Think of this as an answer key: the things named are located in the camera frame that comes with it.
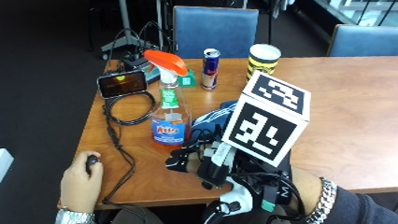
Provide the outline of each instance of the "energy drink can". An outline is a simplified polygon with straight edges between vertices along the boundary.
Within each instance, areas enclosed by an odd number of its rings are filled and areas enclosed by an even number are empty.
[[[217,49],[206,49],[202,53],[201,87],[210,91],[217,86],[219,51]]]

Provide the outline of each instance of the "white box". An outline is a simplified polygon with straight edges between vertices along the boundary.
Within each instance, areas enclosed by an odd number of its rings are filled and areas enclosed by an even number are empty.
[[[12,161],[13,157],[10,156],[9,152],[4,148],[0,148],[0,183],[5,173],[9,170]]]
[[[310,100],[310,92],[255,71],[222,141],[277,167],[310,122]]]

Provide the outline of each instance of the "bottle label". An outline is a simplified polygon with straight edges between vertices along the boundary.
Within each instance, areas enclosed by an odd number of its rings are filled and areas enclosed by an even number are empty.
[[[181,145],[185,136],[185,123],[182,120],[151,119],[151,133],[155,142],[167,146]]]
[[[178,108],[178,100],[174,90],[161,90],[161,108]]]

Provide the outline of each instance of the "watch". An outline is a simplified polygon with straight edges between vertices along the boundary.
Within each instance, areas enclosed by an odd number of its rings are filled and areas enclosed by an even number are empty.
[[[94,224],[94,214],[72,212],[64,206],[58,211],[54,224]]]

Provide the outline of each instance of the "sleeve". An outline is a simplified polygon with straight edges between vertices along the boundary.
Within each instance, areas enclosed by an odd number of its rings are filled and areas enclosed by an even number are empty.
[[[336,189],[336,197],[324,224],[391,224],[398,223],[398,214],[379,206],[366,194],[354,194]]]

